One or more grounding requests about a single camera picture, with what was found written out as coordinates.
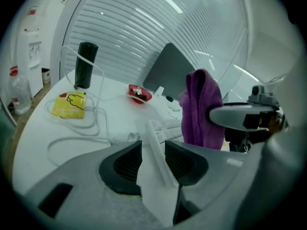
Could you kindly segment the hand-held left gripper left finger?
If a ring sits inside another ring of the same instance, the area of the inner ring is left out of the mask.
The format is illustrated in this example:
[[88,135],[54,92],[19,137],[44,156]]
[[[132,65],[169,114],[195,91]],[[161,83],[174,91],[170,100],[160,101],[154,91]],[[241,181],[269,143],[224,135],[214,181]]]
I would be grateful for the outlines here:
[[26,198],[56,227],[160,227],[142,202],[142,142],[74,157],[37,182]]

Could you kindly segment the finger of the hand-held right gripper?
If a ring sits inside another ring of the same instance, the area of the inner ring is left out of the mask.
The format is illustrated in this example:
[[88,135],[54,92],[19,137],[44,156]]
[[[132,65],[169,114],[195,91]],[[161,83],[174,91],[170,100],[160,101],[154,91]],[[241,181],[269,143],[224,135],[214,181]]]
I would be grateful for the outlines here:
[[278,110],[278,107],[259,104],[226,103],[224,106],[208,111],[207,119],[225,128],[256,131],[259,127],[268,125],[271,117]]

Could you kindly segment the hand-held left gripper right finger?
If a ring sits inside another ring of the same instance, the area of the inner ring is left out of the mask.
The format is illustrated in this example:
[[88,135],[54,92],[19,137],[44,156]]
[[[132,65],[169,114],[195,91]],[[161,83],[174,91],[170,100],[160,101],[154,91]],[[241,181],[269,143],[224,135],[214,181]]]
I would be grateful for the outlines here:
[[226,189],[246,159],[246,154],[166,141],[165,161],[179,184],[173,224],[208,206]]

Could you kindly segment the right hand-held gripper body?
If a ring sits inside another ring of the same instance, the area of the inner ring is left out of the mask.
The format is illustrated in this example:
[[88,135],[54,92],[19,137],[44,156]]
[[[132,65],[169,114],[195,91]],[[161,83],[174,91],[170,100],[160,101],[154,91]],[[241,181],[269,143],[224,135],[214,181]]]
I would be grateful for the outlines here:
[[245,131],[281,131],[289,127],[277,98],[267,87],[256,85],[244,107],[243,128]]

